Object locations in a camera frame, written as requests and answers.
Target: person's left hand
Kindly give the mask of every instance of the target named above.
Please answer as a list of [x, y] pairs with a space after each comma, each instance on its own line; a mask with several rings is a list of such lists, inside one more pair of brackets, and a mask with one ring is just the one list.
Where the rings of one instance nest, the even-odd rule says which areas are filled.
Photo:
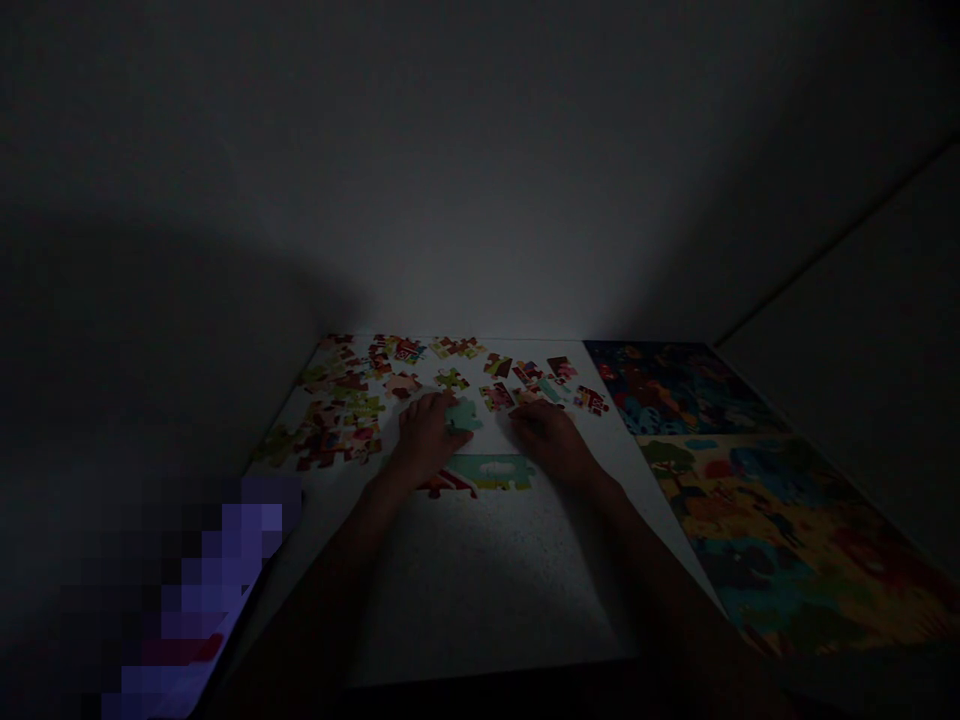
[[472, 432], [447, 432], [444, 411], [456, 404], [449, 393], [430, 393], [401, 413], [400, 442], [384, 472], [391, 485], [413, 492], [473, 439]]

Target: hand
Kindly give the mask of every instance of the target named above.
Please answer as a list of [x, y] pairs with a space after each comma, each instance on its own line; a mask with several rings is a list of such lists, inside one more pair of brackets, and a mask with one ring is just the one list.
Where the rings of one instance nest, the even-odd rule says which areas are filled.
[[510, 419], [527, 454], [557, 482], [587, 494], [614, 482], [594, 459], [573, 420], [556, 405], [537, 400], [521, 405]]
[[400, 442], [386, 468], [392, 484], [413, 492], [473, 439], [472, 432], [447, 432], [444, 411], [456, 404], [449, 393], [430, 393], [400, 414]]

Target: white table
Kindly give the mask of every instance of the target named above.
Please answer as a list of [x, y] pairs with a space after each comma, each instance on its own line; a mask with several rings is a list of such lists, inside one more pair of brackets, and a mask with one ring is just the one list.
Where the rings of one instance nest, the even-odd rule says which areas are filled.
[[[372, 338], [357, 337], [366, 354]], [[566, 355], [579, 371], [577, 384], [608, 397], [610, 412], [596, 417], [570, 408], [603, 467], [623, 484], [637, 510], [684, 567], [717, 603], [696, 557], [653, 474], [627, 432], [586, 349], [572, 341], [481, 340], [489, 352], [532, 360], [548, 372], [547, 358]], [[456, 368], [470, 383], [458, 392], [477, 404], [484, 427], [465, 453], [519, 453], [509, 437], [506, 411], [494, 415], [479, 388], [491, 384], [486, 359], [440, 360], [427, 350], [413, 368], [421, 392], [435, 390], [440, 368]], [[504, 381], [518, 387], [510, 373]], [[371, 393], [375, 388], [371, 381]], [[296, 426], [315, 399], [302, 389], [291, 395], [280, 421]], [[394, 446], [397, 418], [405, 403], [385, 400], [381, 415], [384, 452]], [[289, 474], [252, 468], [263, 474]], [[238, 638], [239, 659], [339, 527], [380, 457], [367, 465], [344, 463], [303, 473], [306, 501], [300, 526], [288, 538], [266, 579], [262, 595]], [[378, 685], [480, 673], [560, 666], [635, 657], [641, 652], [626, 623], [603, 545], [590, 513], [538, 471], [526, 491], [444, 491], [440, 499], [417, 492], [390, 534], [379, 563], [352, 686]]]

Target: skin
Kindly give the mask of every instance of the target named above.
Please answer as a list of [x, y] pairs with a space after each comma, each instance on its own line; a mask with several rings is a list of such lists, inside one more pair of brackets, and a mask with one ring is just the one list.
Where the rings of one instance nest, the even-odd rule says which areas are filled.
[[[213, 699], [208, 717], [293, 717], [336, 699], [390, 527], [410, 494], [473, 437], [447, 433], [444, 410], [455, 404], [451, 395], [433, 393], [403, 412], [389, 464]], [[673, 697], [702, 717], [796, 717], [759, 656], [603, 471], [566, 413], [538, 400], [510, 417], [528, 457], [576, 491], [602, 520], [636, 625], [648, 630], [644, 641], [657, 644], [667, 663], [665, 678], [683, 678]]]

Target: forearm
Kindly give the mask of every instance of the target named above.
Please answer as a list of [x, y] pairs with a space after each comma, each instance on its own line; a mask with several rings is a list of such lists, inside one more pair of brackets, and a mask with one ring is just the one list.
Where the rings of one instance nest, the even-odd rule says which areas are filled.
[[270, 621], [211, 717], [309, 709], [342, 686], [383, 540], [406, 497], [378, 476]]
[[652, 640], [690, 702], [711, 717], [793, 717], [760, 657], [604, 475], [591, 500], [625, 575], [638, 629]]

